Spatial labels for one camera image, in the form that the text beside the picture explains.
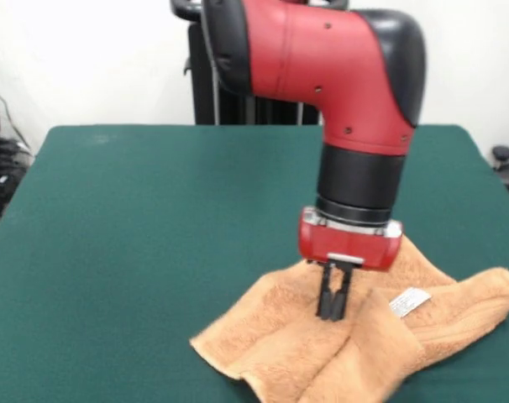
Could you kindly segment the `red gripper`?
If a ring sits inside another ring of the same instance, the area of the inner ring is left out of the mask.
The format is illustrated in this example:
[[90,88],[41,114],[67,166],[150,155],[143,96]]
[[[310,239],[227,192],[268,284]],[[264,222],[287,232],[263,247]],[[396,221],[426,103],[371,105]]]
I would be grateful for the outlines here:
[[[340,321],[346,311],[354,267],[387,271],[400,250],[403,226],[390,220],[380,227],[358,227],[326,218],[315,207],[302,209],[298,226],[298,248],[305,260],[323,264],[316,316]],[[334,264],[342,269],[343,279],[335,292],[330,289]]]

